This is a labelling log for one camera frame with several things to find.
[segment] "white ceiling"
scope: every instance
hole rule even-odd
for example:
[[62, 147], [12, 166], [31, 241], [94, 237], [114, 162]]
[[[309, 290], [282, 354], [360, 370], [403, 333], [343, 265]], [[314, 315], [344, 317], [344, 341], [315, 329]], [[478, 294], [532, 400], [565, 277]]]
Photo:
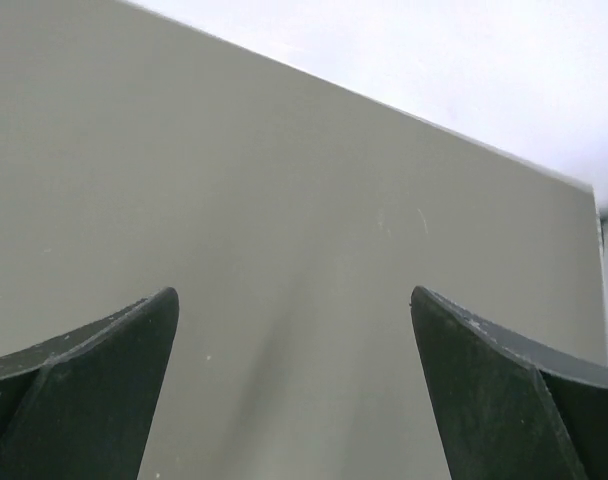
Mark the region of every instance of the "white ceiling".
[[133, 3], [591, 183], [608, 207], [608, 0]]

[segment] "gray wall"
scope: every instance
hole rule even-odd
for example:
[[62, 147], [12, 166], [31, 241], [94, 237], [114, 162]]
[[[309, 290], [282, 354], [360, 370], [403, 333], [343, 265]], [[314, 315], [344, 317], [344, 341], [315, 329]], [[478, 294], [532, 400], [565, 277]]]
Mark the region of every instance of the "gray wall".
[[125, 5], [0, 2], [0, 354], [176, 287], [141, 478], [447, 478], [417, 284], [605, 362], [589, 192]]

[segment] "dark green object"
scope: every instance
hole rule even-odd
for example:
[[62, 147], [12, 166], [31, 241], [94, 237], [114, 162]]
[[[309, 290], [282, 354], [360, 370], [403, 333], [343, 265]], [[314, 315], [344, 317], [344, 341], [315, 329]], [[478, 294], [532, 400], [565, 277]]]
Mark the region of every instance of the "dark green object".
[[0, 480], [136, 479], [178, 315], [167, 289], [0, 358]]
[[608, 368], [422, 287], [411, 312], [453, 480], [608, 480]]

